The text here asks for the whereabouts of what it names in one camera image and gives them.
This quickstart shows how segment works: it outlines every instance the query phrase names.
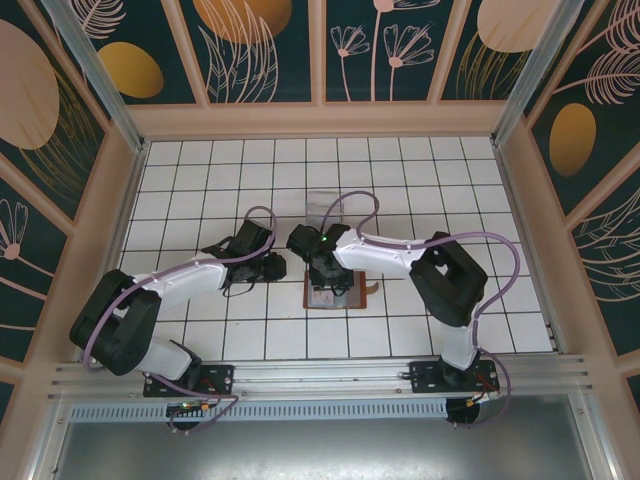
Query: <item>black bracket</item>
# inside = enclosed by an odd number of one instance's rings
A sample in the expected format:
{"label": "black bracket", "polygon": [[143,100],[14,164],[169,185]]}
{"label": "black bracket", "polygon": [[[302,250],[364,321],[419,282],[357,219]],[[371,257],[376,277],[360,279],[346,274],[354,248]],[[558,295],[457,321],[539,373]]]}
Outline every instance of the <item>black bracket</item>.
{"label": "black bracket", "polygon": [[[202,365],[200,368],[200,380],[193,387],[194,392],[205,395],[229,395],[233,389],[233,365]],[[176,392],[160,383],[153,377],[145,379],[142,392],[145,398],[166,398],[166,397],[192,397],[184,393]]]}
{"label": "black bracket", "polygon": [[409,373],[402,378],[411,382],[413,393],[478,393],[487,389],[500,390],[496,365],[492,360],[476,360],[467,370],[457,370],[456,382],[442,360],[411,362]]}

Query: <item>black grid line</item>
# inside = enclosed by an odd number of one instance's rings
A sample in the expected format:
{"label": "black grid line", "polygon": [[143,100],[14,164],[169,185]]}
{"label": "black grid line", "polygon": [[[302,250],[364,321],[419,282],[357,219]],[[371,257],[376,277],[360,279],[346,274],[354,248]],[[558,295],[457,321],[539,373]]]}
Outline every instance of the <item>black grid line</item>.
{"label": "black grid line", "polygon": [[[447,206],[444,203],[444,195],[442,194],[442,186],[440,185],[440,176],[438,174],[438,168],[436,167],[436,162],[435,162],[436,157],[433,153],[433,145],[431,144],[431,138],[429,138],[429,150],[431,151],[431,157],[434,159],[433,171],[436,174],[436,182],[438,182],[438,191],[440,192],[440,201],[442,202],[442,210],[444,211],[444,221],[447,224],[447,231],[451,232],[451,226],[449,225],[449,218],[447,216]],[[429,342],[431,342],[431,353],[434,353],[435,349],[433,348],[433,335],[431,333],[431,323],[429,322],[428,314],[427,314],[427,328],[429,329]]]}
{"label": "black grid line", "polygon": [[[213,149],[211,150],[211,158],[213,159]],[[233,227],[233,233],[235,235],[235,232],[238,228],[238,209],[240,208],[240,185],[242,184],[242,159],[244,158],[244,140],[242,141],[242,149],[240,151],[240,173],[238,174],[238,197],[236,198],[236,218],[235,218],[235,222],[234,222],[234,227]],[[227,344],[227,327],[229,325],[229,304],[231,302],[229,301],[229,299],[227,299],[227,311],[224,315],[224,332],[222,333],[222,350],[221,350],[221,357],[224,360],[224,349],[226,347]]]}
{"label": "black grid line", "polygon": [[[211,154],[212,153],[213,153],[213,142],[211,142],[211,148],[209,149],[209,163],[207,164],[207,178],[205,179],[205,187],[207,185],[207,182],[209,181],[209,173],[211,173]],[[196,236],[196,253],[195,253],[196,255],[198,254],[198,246],[200,245],[200,234],[202,233],[202,217],[204,216],[204,204],[205,204],[206,198],[207,198],[207,195],[205,193],[204,197],[202,198],[202,208],[200,209],[200,224],[198,225],[198,235]],[[187,312],[185,316],[185,326],[184,326],[185,337],[187,335],[187,322],[189,322],[190,308],[191,308],[191,300],[187,302]]]}
{"label": "black grid line", "polygon": [[[271,203],[269,204],[269,207],[271,208],[271,211],[273,212],[273,185],[275,184],[276,181],[276,141],[273,140],[273,156],[271,157],[271,159],[273,160],[272,163],[272,167],[271,167]],[[264,351],[263,353],[263,359],[266,360],[267,359],[267,336],[268,336],[268,326],[269,326],[269,283],[267,282],[267,298],[264,302],[264,308],[265,308],[265,312],[264,312]]]}
{"label": "black grid line", "polygon": [[[376,186],[375,186],[375,180],[373,179],[373,160],[371,160],[371,144],[369,143],[369,138],[367,138],[367,149],[369,151],[369,169],[371,170],[371,191],[375,195]],[[376,234],[380,235],[380,223],[378,222],[377,215],[375,217],[375,222],[376,222],[375,224]],[[385,286],[386,285],[385,278],[386,277],[382,275],[382,278],[381,280],[379,280],[379,282],[380,282],[380,285],[382,286],[382,297],[384,298],[384,313],[385,313],[385,317],[387,317],[387,341],[389,342],[389,356],[391,356],[391,329],[389,328],[389,306],[387,305],[387,289]],[[347,322],[347,340],[349,341],[349,343],[351,342],[351,340],[349,339],[349,322]]]}
{"label": "black grid line", "polygon": [[[460,141],[460,148],[462,148],[462,152],[463,155],[465,156],[465,160],[464,163],[467,167],[467,173],[469,174],[469,178],[471,178],[471,169],[469,168],[469,163],[467,161],[467,154],[464,153],[464,146],[462,145],[462,140],[460,138],[458,138],[458,140]],[[486,230],[485,226],[484,226],[484,220],[482,220],[482,211],[480,210],[480,203],[478,202],[478,197],[476,196],[476,189],[475,186],[473,185],[473,181],[471,183],[471,188],[473,188],[473,198],[476,201],[476,206],[478,207],[478,212],[480,212],[480,224],[482,225],[482,230]],[[496,274],[498,273],[498,271],[496,270],[496,265],[495,265],[495,261],[493,260],[493,254],[491,253],[491,248],[489,247],[489,239],[485,238],[485,244],[487,245],[487,248],[489,249],[489,258],[491,259],[491,266],[493,267],[493,271],[496,272]],[[496,278],[496,282],[498,284],[498,291],[500,291],[500,282],[498,281],[498,279]],[[509,329],[509,337],[511,337],[511,344],[513,345],[513,351],[515,353],[518,352],[518,350],[516,350],[516,342],[513,339],[513,332],[511,331],[511,324],[509,323],[509,317],[507,315],[507,306],[504,303],[504,297],[500,297],[500,303],[502,304],[502,308],[504,310],[504,316],[505,319],[507,320],[507,328]]]}
{"label": "black grid line", "polygon": [[[308,168],[307,168],[307,151],[308,151],[308,147],[307,147],[307,141],[308,139],[305,139],[304,141],[304,214],[305,217],[307,216],[307,204],[309,202],[309,180],[308,180]],[[308,359],[309,358],[309,309],[304,310],[304,324],[305,324],[305,356]]]}

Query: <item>enclosure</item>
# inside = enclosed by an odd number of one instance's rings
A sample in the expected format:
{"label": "enclosure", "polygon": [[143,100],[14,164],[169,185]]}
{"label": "enclosure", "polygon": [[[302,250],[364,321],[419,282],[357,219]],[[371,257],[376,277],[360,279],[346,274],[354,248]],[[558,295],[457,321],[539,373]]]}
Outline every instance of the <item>enclosure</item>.
{"label": "enclosure", "polygon": [[[637,0],[3,2],[2,478],[636,478],[638,31]],[[403,377],[446,336],[407,280],[304,303],[287,239],[355,191],[368,235],[515,245],[478,323],[512,382],[493,425]],[[256,205],[286,276],[160,309],[240,396],[175,438],[181,400],[86,372],[71,326],[106,272],[188,262]],[[508,284],[504,245],[460,243],[485,299]]]}

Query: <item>robotic arm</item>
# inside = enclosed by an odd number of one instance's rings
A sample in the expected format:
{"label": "robotic arm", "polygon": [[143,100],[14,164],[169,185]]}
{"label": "robotic arm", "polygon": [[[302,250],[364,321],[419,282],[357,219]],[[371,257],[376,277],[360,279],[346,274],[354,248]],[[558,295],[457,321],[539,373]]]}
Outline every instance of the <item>robotic arm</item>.
{"label": "robotic arm", "polygon": [[233,259],[250,255],[264,247],[271,231],[245,220],[235,237],[207,247],[194,257],[192,266],[155,278],[154,274],[129,276],[120,270],[104,275],[74,323],[70,339],[86,348],[98,320],[116,298],[135,283],[149,277],[153,281],[129,295],[109,316],[91,350],[91,355],[115,375],[133,370],[161,375],[193,389],[200,378],[201,359],[186,347],[153,337],[160,309],[170,309],[212,290],[227,289],[234,283],[272,282],[286,275],[283,257],[268,250],[239,263],[207,263],[198,260],[210,255]]}
{"label": "robotic arm", "polygon": [[[436,232],[433,239],[447,237]],[[298,225],[287,248],[310,267],[314,286],[346,291],[353,287],[353,270],[373,270],[410,279],[425,307],[442,323],[442,360],[458,371],[467,370],[476,359],[471,315],[482,300],[487,274],[455,241],[425,248],[424,242],[409,242],[369,236],[374,243],[406,245],[405,250],[363,242],[355,229],[332,225],[322,234]]]}

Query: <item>white tile floor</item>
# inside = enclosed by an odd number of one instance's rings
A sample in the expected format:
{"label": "white tile floor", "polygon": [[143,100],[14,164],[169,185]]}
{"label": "white tile floor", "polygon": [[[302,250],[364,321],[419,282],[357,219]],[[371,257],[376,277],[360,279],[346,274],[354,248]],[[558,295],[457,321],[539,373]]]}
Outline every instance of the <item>white tile floor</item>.
{"label": "white tile floor", "polygon": [[[313,188],[335,189],[336,195],[374,192],[381,210],[365,228],[369,233],[405,239],[431,237],[436,230],[486,229],[520,242],[487,138],[154,143],[122,270],[144,273],[186,261],[196,249],[232,234],[244,212],[258,204],[280,217],[276,251],[286,258],[288,270],[283,282],[256,285],[246,296],[226,299],[211,292],[161,311],[156,334],[184,343],[209,361],[439,354],[440,324],[425,314],[407,281],[368,275],[381,288],[368,297],[364,310],[302,308],[304,265],[284,246],[304,222],[306,194]],[[370,199],[350,197],[344,210],[345,222],[355,226],[370,212]],[[463,243],[491,277],[488,298],[507,281],[510,253],[482,239]],[[514,288],[482,317],[479,340],[488,350],[552,351],[529,275],[524,261]]]}

